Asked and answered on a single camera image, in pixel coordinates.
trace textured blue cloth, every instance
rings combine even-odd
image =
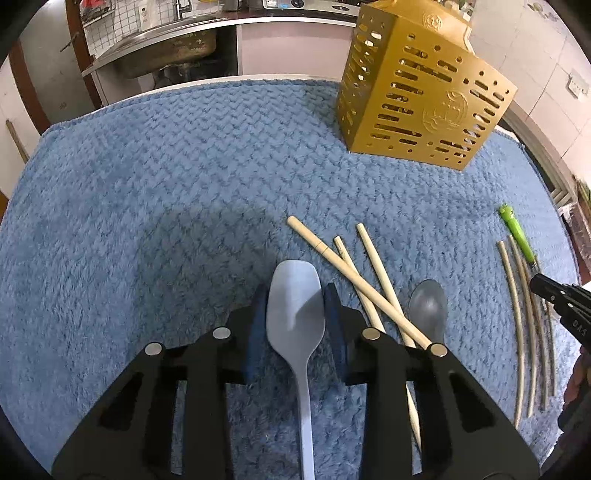
[[[336,92],[330,82],[188,87],[43,135],[0,228],[0,403],[45,467],[146,343],[189,343],[225,323],[278,262],[312,262],[359,307],[288,215],[327,243],[340,235],[377,286],[355,233],[363,222],[403,308],[419,282],[439,281],[447,344],[513,418],[517,347],[496,210],[513,205],[545,272],[576,282],[545,187],[519,145],[497,133],[463,172],[349,153]],[[260,378],[228,389],[236,477],[299,478],[294,381],[267,349]],[[576,351],[557,327],[559,391]],[[326,338],[309,376],[317,477],[356,478],[365,387],[338,381]],[[560,408],[553,398],[522,422],[539,458]]]

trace yellow plastic container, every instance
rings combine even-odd
[[[362,5],[337,96],[347,147],[462,170],[517,91],[470,31],[433,0]]]

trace faucet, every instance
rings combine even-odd
[[[183,14],[188,13],[191,10],[193,10],[191,0],[187,0],[187,5],[185,5],[184,7],[181,6],[181,0],[174,0],[174,19],[175,20],[182,20]]]

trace metal rivet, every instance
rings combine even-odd
[[[144,353],[149,356],[158,355],[162,351],[162,345],[157,342],[152,342],[146,345],[144,348]]]
[[[377,340],[379,338],[379,330],[375,328],[366,328],[363,332],[361,332],[363,338],[367,340]]]
[[[213,337],[218,340],[224,340],[225,338],[228,338],[230,334],[230,329],[226,327],[218,327],[213,331]]]
[[[446,356],[447,347],[440,343],[434,343],[433,345],[431,345],[431,353],[435,356]]]

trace spoon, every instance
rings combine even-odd
[[[435,280],[424,280],[408,302],[408,319],[434,343],[444,343],[447,297]]]
[[[291,367],[300,408],[300,455],[304,480],[314,480],[308,360],[324,336],[324,301],[314,266],[281,262],[273,273],[267,301],[267,338]]]

